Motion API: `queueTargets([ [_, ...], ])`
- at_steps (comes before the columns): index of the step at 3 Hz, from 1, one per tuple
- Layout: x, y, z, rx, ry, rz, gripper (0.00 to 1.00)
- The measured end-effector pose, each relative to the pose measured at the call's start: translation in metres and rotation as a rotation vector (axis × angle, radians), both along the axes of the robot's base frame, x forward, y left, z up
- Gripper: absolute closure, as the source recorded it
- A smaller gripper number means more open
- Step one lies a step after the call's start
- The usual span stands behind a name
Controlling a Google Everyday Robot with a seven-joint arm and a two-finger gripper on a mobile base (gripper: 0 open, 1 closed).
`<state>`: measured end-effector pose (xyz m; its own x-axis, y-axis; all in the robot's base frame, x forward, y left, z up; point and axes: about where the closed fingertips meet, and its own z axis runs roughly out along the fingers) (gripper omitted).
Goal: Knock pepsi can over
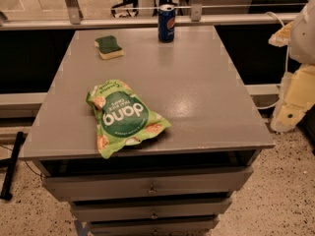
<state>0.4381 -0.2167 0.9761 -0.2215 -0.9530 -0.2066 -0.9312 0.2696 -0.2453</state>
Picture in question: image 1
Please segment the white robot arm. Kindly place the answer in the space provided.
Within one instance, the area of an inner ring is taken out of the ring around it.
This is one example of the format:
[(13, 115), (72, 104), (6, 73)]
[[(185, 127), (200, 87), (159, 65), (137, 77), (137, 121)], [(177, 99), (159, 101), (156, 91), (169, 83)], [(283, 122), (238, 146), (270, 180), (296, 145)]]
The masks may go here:
[(294, 73), (284, 73), (271, 121), (273, 131), (288, 132), (315, 105), (315, 0), (309, 0), (293, 22), (270, 37), (269, 43), (287, 46), (288, 56), (300, 63)]

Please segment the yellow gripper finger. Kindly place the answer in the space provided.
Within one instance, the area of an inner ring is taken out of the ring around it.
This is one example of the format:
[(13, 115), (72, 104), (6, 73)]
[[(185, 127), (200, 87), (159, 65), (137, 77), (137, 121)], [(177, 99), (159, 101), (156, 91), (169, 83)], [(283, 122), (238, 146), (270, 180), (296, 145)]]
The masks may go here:
[(315, 66), (302, 64), (294, 73), (285, 72), (279, 98), (270, 126), (275, 132), (288, 132), (315, 105)]
[(292, 26), (293, 22), (284, 25), (281, 29), (279, 29), (269, 38), (268, 42), (276, 47), (283, 47), (288, 45)]

